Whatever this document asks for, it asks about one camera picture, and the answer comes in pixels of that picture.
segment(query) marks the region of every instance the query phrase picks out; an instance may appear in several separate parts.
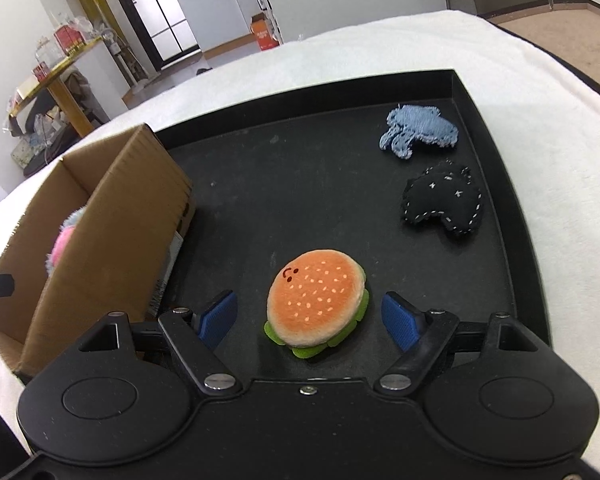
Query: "cardboard box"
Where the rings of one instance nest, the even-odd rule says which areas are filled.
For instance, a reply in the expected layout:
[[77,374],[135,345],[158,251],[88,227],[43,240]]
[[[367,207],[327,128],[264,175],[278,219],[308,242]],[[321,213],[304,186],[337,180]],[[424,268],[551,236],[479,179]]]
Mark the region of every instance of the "cardboard box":
[[257,14],[251,19],[251,31],[258,41],[260,50],[269,50],[280,44],[273,39],[270,27],[267,25],[267,19],[264,14]]
[[[189,226],[190,191],[148,126],[66,154],[0,257],[0,273],[15,280],[14,294],[0,298],[0,355],[11,370],[35,375],[112,310],[142,321],[174,233]],[[47,279],[60,225],[85,204]]]

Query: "door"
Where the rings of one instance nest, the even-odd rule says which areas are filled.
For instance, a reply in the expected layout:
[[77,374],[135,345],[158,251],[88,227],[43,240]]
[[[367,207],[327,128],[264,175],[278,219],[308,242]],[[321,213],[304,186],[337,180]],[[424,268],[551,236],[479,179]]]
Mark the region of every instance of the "door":
[[178,0],[120,0],[156,70],[198,50]]

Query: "blue plush toy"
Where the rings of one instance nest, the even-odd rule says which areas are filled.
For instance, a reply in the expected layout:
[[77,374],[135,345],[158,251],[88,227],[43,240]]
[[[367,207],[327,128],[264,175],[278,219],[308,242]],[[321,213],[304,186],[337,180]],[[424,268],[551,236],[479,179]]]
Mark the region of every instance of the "blue plush toy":
[[380,149],[400,158],[410,158],[416,140],[437,144],[440,148],[454,147],[458,142],[458,128],[440,117],[435,106],[404,105],[392,110],[386,118],[389,130],[380,139]]

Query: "smiley face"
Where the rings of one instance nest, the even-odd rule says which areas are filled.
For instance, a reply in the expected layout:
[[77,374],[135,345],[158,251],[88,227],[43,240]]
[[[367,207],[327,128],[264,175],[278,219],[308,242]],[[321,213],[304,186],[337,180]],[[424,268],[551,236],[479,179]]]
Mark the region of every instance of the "smiley face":
[[[291,282],[291,280],[293,279],[293,276],[291,275],[291,271],[292,268],[291,267],[287,267],[285,270],[282,271],[282,277],[286,278],[287,282]],[[293,269],[292,272],[293,274],[297,274],[298,270],[300,269]]]

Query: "white cloth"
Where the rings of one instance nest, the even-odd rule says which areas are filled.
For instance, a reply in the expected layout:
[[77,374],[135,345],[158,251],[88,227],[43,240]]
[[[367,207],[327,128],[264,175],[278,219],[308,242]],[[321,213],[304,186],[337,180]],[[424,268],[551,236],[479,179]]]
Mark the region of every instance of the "white cloth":
[[[538,257],[555,351],[600,401],[600,97],[550,56],[479,18],[443,11],[285,44],[190,79],[81,144],[289,89],[439,68],[458,72],[500,150]],[[47,173],[0,204],[0,253]],[[585,458],[600,470],[600,423]]]

